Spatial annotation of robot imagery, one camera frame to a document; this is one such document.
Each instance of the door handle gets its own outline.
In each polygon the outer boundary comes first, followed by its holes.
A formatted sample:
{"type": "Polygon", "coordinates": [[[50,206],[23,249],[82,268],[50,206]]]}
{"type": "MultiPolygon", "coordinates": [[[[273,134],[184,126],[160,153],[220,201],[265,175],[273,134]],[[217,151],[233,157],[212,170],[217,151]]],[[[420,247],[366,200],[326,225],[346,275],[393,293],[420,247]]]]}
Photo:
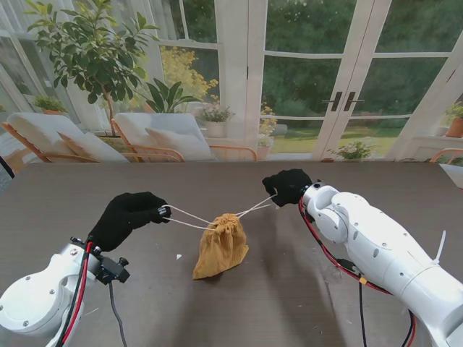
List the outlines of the door handle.
{"type": "Polygon", "coordinates": [[[331,110],[335,111],[338,108],[339,101],[341,101],[342,92],[337,92],[334,96],[334,100],[322,100],[322,103],[333,103],[331,110]]]}
{"type": "Polygon", "coordinates": [[[365,100],[354,100],[355,92],[350,92],[349,97],[347,98],[346,105],[344,107],[345,111],[348,111],[350,109],[350,106],[352,103],[364,103],[365,100]]]}

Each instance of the table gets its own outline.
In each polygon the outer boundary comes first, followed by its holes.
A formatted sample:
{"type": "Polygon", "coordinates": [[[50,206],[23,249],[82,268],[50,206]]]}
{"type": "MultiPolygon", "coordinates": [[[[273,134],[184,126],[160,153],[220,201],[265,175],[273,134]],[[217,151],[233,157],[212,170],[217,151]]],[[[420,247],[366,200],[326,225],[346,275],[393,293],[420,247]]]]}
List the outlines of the table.
{"type": "MultiPolygon", "coordinates": [[[[262,178],[289,168],[362,195],[407,228],[431,257],[446,229],[441,264],[463,280],[463,194],[438,165],[38,163],[0,196],[0,293],[45,268],[70,236],[85,238],[117,194],[152,191],[212,220],[263,200],[262,178]]],[[[297,208],[267,207],[247,214],[242,224],[250,246],[244,262],[210,280],[192,280],[202,231],[177,223],[146,226],[110,254],[130,261],[130,279],[114,284],[129,346],[361,346],[358,285],[324,257],[297,208]]],[[[343,247],[328,247],[345,254],[343,247]]],[[[95,284],[85,304],[91,313],[71,346],[122,346],[108,288],[95,284]]],[[[369,288],[364,305],[369,346],[401,346],[409,328],[403,306],[369,288]]],[[[0,329],[0,346],[47,343],[0,329]]]]}

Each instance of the mustard yellow bag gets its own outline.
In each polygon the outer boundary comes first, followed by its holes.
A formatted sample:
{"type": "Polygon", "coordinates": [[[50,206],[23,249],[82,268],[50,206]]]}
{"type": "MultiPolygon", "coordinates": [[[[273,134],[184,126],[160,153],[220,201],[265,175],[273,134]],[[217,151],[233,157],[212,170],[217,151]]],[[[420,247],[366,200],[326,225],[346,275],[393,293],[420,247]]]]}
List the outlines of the mustard yellow bag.
{"type": "Polygon", "coordinates": [[[193,280],[215,276],[241,264],[249,247],[237,215],[225,213],[204,230],[193,280]]]}

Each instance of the drawstring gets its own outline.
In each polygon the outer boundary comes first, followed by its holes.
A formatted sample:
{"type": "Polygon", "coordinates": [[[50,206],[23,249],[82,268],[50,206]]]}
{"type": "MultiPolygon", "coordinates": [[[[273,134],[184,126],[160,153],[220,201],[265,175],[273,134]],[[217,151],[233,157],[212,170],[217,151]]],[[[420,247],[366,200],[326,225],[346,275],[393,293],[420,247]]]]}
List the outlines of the drawstring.
{"type": "Polygon", "coordinates": [[[196,215],[192,215],[191,213],[188,213],[188,212],[185,212],[183,210],[180,210],[178,207],[175,207],[175,206],[172,206],[172,205],[162,205],[161,207],[170,207],[170,208],[173,208],[174,210],[177,210],[181,213],[184,213],[185,215],[188,215],[190,217],[193,217],[193,218],[196,218],[198,220],[201,220],[202,222],[204,223],[207,223],[207,224],[213,224],[212,222],[208,222],[206,219],[202,219],[202,218],[199,218],[197,217],[196,215]]]}
{"type": "Polygon", "coordinates": [[[191,226],[192,228],[206,229],[206,230],[212,230],[212,231],[215,230],[215,229],[211,229],[211,228],[204,228],[204,227],[202,227],[202,226],[194,226],[194,225],[192,225],[192,224],[185,223],[185,222],[182,222],[182,221],[177,220],[177,219],[172,219],[172,218],[167,218],[167,217],[164,217],[164,219],[171,220],[172,222],[177,222],[177,223],[180,223],[180,224],[185,224],[186,226],[191,226]]]}
{"type": "MultiPolygon", "coordinates": [[[[251,212],[251,211],[255,211],[255,210],[259,210],[260,208],[272,206],[272,204],[267,204],[267,205],[264,205],[264,206],[260,206],[260,205],[262,205],[262,204],[263,204],[264,202],[266,202],[266,201],[269,201],[272,197],[275,197],[275,196],[276,196],[276,194],[275,194],[275,195],[272,195],[271,197],[268,197],[267,199],[265,199],[265,200],[259,202],[259,203],[256,204],[255,206],[251,207],[249,210],[244,210],[244,211],[242,211],[242,212],[236,213],[237,217],[238,217],[238,218],[241,218],[243,215],[246,215],[247,213],[249,213],[249,212],[251,212]]],[[[172,205],[163,205],[162,207],[170,207],[170,208],[173,208],[174,210],[177,210],[177,211],[179,211],[179,212],[181,212],[181,213],[184,213],[185,215],[188,215],[188,216],[190,216],[190,217],[193,217],[193,218],[196,218],[196,219],[198,219],[198,220],[201,220],[201,221],[204,222],[204,223],[207,223],[207,224],[210,224],[210,225],[213,225],[213,226],[215,225],[215,223],[209,222],[209,221],[207,221],[206,219],[202,219],[202,218],[197,217],[196,215],[192,215],[191,213],[185,212],[185,211],[179,209],[178,207],[175,207],[175,206],[172,206],[172,205]]],[[[185,223],[185,222],[182,222],[182,221],[180,221],[180,220],[173,219],[173,218],[164,217],[164,219],[171,220],[172,222],[177,222],[177,223],[180,223],[180,224],[184,224],[184,225],[186,225],[186,226],[191,226],[192,228],[206,229],[206,230],[212,230],[212,231],[215,230],[215,229],[211,229],[211,228],[204,228],[204,227],[202,227],[202,226],[194,226],[194,225],[192,225],[192,224],[185,223]]]]}
{"type": "MultiPolygon", "coordinates": [[[[237,213],[238,218],[241,218],[243,215],[245,215],[246,213],[249,213],[249,212],[251,212],[251,211],[253,211],[253,210],[257,210],[259,205],[262,205],[265,201],[269,201],[272,197],[275,197],[275,196],[276,196],[276,194],[275,194],[275,195],[272,195],[271,197],[268,197],[267,199],[265,199],[265,200],[263,200],[263,201],[261,201],[261,202],[259,202],[257,205],[251,207],[249,210],[245,210],[245,211],[242,211],[242,212],[240,212],[240,213],[237,213]]],[[[266,205],[266,206],[261,206],[261,207],[259,207],[259,208],[267,207],[267,206],[270,206],[270,205],[272,205],[272,204],[268,204],[268,205],[266,205]]]]}

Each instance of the grass lawn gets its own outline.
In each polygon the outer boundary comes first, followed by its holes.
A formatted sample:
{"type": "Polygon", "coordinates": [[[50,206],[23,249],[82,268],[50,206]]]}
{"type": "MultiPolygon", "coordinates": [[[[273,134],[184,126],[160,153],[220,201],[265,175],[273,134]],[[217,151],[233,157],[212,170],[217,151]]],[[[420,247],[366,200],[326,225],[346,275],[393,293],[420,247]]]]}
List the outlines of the grass lawn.
{"type": "MultiPolygon", "coordinates": [[[[376,151],[375,156],[385,156],[402,128],[347,127],[338,146],[354,140],[371,137],[376,151]]],[[[288,128],[284,136],[276,136],[272,153],[311,153],[315,147],[320,128],[288,128]]]]}

